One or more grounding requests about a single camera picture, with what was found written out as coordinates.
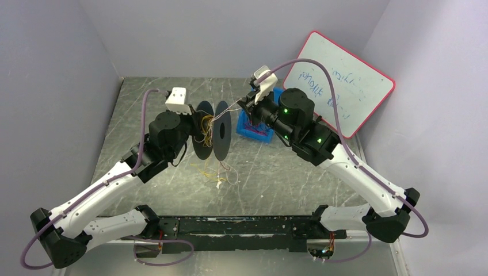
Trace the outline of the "grey perforated cable spool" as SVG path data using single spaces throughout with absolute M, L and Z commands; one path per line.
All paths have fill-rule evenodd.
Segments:
M 204 108 L 208 115 L 204 117 L 205 138 L 203 141 L 192 140 L 193 149 L 201 160 L 206 160 L 214 154 L 218 161 L 223 161 L 228 155 L 231 143 L 230 106 L 226 101 L 220 101 L 214 109 L 208 101 L 202 101 L 198 107 Z

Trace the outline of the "blue plastic bin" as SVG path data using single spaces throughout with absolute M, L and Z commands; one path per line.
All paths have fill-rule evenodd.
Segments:
M 266 126 L 264 123 L 252 125 L 245 111 L 241 110 L 238 117 L 236 133 L 253 140 L 270 143 L 274 130 Z

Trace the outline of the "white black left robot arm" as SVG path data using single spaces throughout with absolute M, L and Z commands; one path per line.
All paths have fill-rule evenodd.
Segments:
M 154 121 L 143 124 L 140 142 L 103 177 L 58 207 L 34 211 L 30 220 L 35 240 L 45 249 L 50 265 L 68 267 L 89 250 L 122 237 L 162 237 L 160 219 L 147 205 L 108 218 L 100 218 L 100 213 L 169 166 L 179 165 L 188 139 L 203 137 L 203 118 L 211 113 L 211 109 L 191 109 L 187 113 L 167 110 L 158 114 Z

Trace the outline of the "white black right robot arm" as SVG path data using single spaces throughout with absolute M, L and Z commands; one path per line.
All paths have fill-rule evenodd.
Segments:
M 348 156 L 339 135 L 314 117 L 314 102 L 299 89 L 286 89 L 278 102 L 271 96 L 254 102 L 251 91 L 238 105 L 252 123 L 263 123 L 273 129 L 282 142 L 298 157 L 335 175 L 356 191 L 366 204 L 353 207 L 320 207 L 319 219 L 328 231 L 366 231 L 374 238 L 393 243 L 410 221 L 410 212 L 420 194 L 414 188 L 403 189 L 388 183 L 373 169 Z

